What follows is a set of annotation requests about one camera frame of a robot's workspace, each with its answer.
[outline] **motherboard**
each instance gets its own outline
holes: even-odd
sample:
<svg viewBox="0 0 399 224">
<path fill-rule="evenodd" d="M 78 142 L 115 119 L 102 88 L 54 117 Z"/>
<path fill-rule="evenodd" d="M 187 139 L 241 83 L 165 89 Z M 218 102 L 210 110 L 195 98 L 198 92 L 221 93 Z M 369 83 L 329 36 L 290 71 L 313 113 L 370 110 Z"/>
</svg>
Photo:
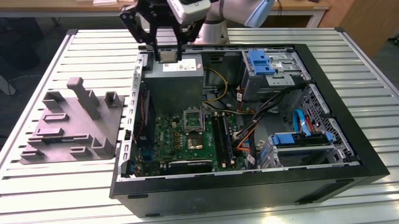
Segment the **motherboard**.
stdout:
<svg viewBox="0 0 399 224">
<path fill-rule="evenodd" d="M 157 117 L 155 146 L 142 151 L 145 176 L 246 169 L 245 157 L 234 153 L 235 116 L 186 112 Z"/>
</svg>

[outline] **sticker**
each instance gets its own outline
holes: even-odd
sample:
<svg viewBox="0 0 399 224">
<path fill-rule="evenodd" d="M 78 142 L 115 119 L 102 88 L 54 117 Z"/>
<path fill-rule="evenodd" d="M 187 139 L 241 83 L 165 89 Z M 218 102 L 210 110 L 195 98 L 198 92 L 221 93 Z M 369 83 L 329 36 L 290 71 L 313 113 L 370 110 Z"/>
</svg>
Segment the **sticker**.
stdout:
<svg viewBox="0 0 399 224">
<path fill-rule="evenodd" d="M 163 71 L 197 71 L 195 59 L 183 59 L 178 63 L 163 64 Z"/>
<path fill-rule="evenodd" d="M 255 158 L 254 158 L 254 156 L 251 156 L 250 154 L 249 154 L 249 156 L 247 156 L 247 160 L 249 160 L 249 162 L 250 162 L 253 165 L 255 165 Z"/>
<path fill-rule="evenodd" d="M 243 101 L 243 94 L 238 93 L 238 101 L 242 102 Z"/>
</svg>

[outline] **electronic chip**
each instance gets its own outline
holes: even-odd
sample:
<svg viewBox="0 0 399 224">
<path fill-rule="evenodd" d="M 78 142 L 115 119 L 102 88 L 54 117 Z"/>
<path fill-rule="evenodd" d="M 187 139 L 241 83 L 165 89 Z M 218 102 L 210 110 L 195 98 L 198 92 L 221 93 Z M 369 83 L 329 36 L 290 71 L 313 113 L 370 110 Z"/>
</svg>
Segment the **electronic chip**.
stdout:
<svg viewBox="0 0 399 224">
<path fill-rule="evenodd" d="M 201 134 L 191 134 L 187 136 L 189 150 L 203 149 L 203 139 Z"/>
</svg>

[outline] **aluminum extrusion table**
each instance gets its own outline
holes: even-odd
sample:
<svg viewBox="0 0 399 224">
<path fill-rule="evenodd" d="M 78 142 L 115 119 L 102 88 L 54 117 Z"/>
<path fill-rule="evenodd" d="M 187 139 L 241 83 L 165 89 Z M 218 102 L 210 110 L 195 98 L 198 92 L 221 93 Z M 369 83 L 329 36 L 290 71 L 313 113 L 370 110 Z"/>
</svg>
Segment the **aluminum extrusion table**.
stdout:
<svg viewBox="0 0 399 224">
<path fill-rule="evenodd" d="M 65 38 L 0 153 L 0 223 L 365 223 L 399 220 L 399 92 L 346 33 L 332 29 L 230 29 L 231 43 L 306 43 L 392 175 L 322 204 L 235 210 L 141 220 L 109 198 L 114 159 L 38 165 L 19 163 L 42 116 L 47 90 L 73 95 L 81 76 L 98 96 L 129 96 L 138 44 L 127 30 L 79 30 Z M 173 32 L 159 32 L 173 43 Z"/>
</svg>

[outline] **ram slot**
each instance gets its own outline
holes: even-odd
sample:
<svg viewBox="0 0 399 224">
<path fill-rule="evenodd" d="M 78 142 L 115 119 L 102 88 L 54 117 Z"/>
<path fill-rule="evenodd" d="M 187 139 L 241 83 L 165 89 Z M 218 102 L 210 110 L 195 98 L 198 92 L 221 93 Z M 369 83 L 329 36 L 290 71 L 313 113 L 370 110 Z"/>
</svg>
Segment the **ram slot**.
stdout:
<svg viewBox="0 0 399 224">
<path fill-rule="evenodd" d="M 221 121 L 221 129 L 223 130 L 223 142 L 225 142 L 225 153 L 226 153 L 226 158 L 229 158 L 229 163 L 230 165 L 235 164 L 235 156 L 233 154 L 233 146 L 231 146 L 231 139 L 230 139 L 230 132 L 229 132 L 229 126 L 227 126 L 227 121 L 226 121 L 226 116 L 222 115 L 219 116 L 219 121 Z"/>
<path fill-rule="evenodd" d="M 213 129 L 214 129 L 214 140 L 215 140 L 218 164 L 225 168 L 226 167 L 226 155 L 223 152 L 225 147 L 223 147 L 223 139 L 222 139 L 221 130 L 219 130 L 218 114 L 213 115 Z"/>
</svg>

